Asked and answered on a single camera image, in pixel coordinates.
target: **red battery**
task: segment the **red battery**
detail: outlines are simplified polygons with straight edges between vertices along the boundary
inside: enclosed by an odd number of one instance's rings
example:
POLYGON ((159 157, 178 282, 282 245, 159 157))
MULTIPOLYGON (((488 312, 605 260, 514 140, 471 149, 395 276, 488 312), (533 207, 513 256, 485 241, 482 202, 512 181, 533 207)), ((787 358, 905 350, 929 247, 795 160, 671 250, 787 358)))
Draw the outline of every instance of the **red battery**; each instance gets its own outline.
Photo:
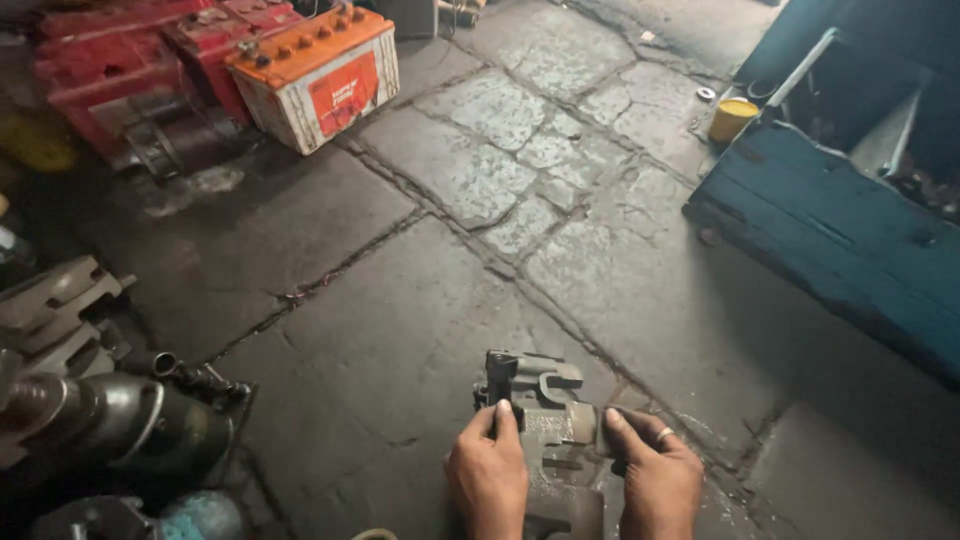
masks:
POLYGON ((208 105, 222 105, 236 122, 249 124, 250 113, 224 59, 237 45, 270 36, 303 17, 283 0, 227 0, 171 23, 164 33, 178 51, 208 105))
POLYGON ((40 31, 56 41, 156 29, 214 4, 216 0, 131 0, 86 12, 51 13, 40 22, 40 31))
POLYGON ((152 32, 44 43, 35 72, 50 104, 107 160, 125 148, 123 129, 144 107, 188 95, 180 62, 152 32))

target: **orange battery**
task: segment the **orange battery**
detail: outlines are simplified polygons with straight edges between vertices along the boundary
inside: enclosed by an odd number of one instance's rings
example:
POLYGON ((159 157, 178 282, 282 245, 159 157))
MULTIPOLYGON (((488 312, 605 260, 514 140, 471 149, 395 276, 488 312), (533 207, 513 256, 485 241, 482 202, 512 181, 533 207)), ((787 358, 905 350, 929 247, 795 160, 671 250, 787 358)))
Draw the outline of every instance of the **orange battery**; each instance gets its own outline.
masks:
POLYGON ((352 5, 252 43, 227 66, 256 125, 305 156, 399 90, 394 23, 352 5))

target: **concrete floor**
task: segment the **concrete floor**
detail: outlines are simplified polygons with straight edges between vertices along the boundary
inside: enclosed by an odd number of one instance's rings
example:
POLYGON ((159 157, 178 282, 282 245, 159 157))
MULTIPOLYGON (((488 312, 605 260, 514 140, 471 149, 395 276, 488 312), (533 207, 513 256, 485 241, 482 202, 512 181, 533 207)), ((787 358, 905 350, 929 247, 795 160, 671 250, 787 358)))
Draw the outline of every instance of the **concrete floor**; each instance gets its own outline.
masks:
POLYGON ((233 483, 262 537, 455 536, 440 462, 491 348, 564 356, 583 400, 681 432, 698 538, 958 537, 957 397, 680 215, 694 90, 722 89, 696 66, 729 63, 672 52, 729 37, 694 4, 652 45, 587 4, 490 6, 401 44, 400 96, 309 158, 266 144, 175 215, 84 226, 156 346, 261 383, 233 483))

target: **finger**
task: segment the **finger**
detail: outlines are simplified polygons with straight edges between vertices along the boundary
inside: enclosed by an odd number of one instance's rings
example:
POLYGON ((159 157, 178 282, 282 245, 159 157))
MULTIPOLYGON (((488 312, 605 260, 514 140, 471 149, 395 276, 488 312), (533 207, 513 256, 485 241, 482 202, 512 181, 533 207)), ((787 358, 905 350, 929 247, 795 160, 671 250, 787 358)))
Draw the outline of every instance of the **finger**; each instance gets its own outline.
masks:
POLYGON ((461 436, 466 439, 477 440, 485 438, 493 427, 493 414, 495 411, 495 407, 492 406, 485 406, 478 410, 476 415, 473 416, 473 420, 470 420, 470 423, 464 428, 461 436))
POLYGON ((667 429, 666 423, 652 414, 624 410, 623 417, 633 426, 640 438, 661 454, 693 454, 676 433, 671 433, 657 442, 657 437, 667 429))
POLYGON ((657 452, 643 442, 636 434, 636 430, 615 408, 608 408, 604 413, 604 426, 607 428, 613 447, 624 454, 628 462, 639 464, 657 455, 657 452))
POLYGON ((516 426, 514 409, 507 400, 500 400, 496 404, 496 444, 510 448, 520 447, 520 432, 516 426))

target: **yellow paint can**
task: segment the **yellow paint can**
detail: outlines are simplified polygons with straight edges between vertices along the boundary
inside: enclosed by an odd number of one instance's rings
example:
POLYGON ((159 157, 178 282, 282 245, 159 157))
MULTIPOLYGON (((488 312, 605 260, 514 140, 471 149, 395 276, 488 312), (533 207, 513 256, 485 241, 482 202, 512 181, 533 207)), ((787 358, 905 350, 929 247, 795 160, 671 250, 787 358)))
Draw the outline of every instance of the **yellow paint can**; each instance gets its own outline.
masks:
POLYGON ((725 99, 721 101, 713 112, 713 121, 710 122, 708 136, 715 142, 727 144, 733 141, 743 130, 743 127, 756 116, 760 109, 749 101, 739 99, 725 99))

